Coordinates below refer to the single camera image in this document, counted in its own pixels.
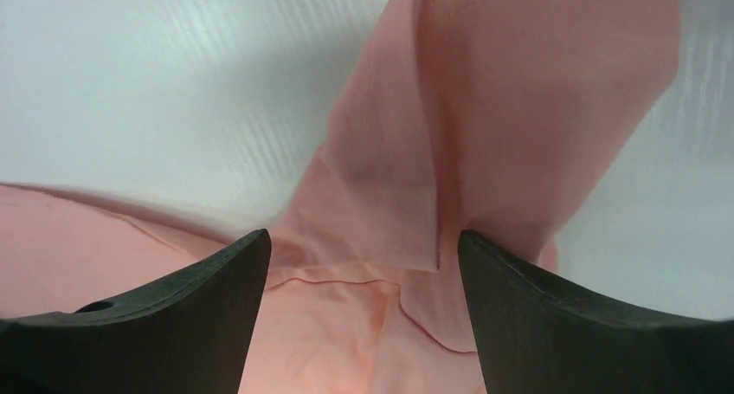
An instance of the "hole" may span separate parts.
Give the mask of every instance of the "hole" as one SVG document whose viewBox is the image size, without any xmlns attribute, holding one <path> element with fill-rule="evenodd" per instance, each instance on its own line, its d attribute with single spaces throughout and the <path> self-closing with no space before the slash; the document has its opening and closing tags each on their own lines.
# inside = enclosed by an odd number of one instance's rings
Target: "hole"
<svg viewBox="0 0 734 394">
<path fill-rule="evenodd" d="M 75 313 L 99 312 L 100 310 L 109 309 L 113 305 L 114 303 L 108 300 L 95 301 L 94 303 L 89 303 L 83 308 L 77 310 Z"/>
</svg>

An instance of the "pink fabric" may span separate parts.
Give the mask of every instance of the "pink fabric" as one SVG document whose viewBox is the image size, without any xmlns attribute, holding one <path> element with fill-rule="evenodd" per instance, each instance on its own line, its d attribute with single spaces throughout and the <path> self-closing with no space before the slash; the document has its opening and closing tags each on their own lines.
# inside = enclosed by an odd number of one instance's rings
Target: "pink fabric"
<svg viewBox="0 0 734 394">
<path fill-rule="evenodd" d="M 241 392 L 483 392 L 460 230 L 553 269 L 553 236 L 678 45 L 679 0 L 390 0 L 273 231 Z M 0 313 L 76 308 L 196 259 L 150 226 L 0 192 Z"/>
</svg>

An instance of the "white surface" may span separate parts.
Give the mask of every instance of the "white surface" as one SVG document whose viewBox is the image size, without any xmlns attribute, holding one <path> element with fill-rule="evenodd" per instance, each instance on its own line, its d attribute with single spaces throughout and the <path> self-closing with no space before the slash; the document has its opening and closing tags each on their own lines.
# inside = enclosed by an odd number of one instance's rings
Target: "white surface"
<svg viewBox="0 0 734 394">
<path fill-rule="evenodd" d="M 572 280 L 734 316 L 731 1 L 685 0 L 679 78 L 561 235 Z M 0 0 L 0 181 L 262 225 L 386 2 Z"/>
</svg>

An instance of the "pink cloth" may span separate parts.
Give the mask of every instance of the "pink cloth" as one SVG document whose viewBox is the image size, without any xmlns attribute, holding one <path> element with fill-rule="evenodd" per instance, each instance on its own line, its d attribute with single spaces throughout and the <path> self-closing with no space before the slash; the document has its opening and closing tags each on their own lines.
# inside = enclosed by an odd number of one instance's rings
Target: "pink cloth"
<svg viewBox="0 0 734 394">
<path fill-rule="evenodd" d="M 273 231 L 241 392 L 484 392 L 460 230 L 553 269 L 678 46 L 679 0 L 390 0 Z M 0 192 L 2 314 L 77 308 L 215 246 Z"/>
</svg>

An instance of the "crumpled cloth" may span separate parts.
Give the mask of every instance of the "crumpled cloth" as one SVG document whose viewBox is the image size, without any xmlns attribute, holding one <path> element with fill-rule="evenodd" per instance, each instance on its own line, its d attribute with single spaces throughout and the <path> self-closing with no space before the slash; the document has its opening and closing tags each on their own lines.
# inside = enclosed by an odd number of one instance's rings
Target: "crumpled cloth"
<svg viewBox="0 0 734 394">
<path fill-rule="evenodd" d="M 272 230 L 241 392 L 485 392 L 459 232 L 554 269 L 679 39 L 679 0 L 390 0 Z M 216 247 L 2 188 L 0 314 L 72 310 Z"/>
</svg>

